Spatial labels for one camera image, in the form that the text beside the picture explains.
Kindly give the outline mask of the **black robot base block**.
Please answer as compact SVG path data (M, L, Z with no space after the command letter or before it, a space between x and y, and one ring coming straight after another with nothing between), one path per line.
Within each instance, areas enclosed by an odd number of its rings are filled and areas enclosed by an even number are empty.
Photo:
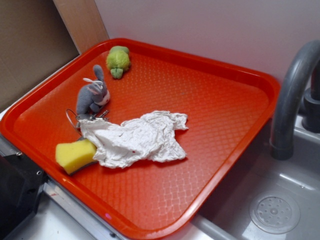
M0 238L8 240L38 211L47 178L28 156L0 157Z

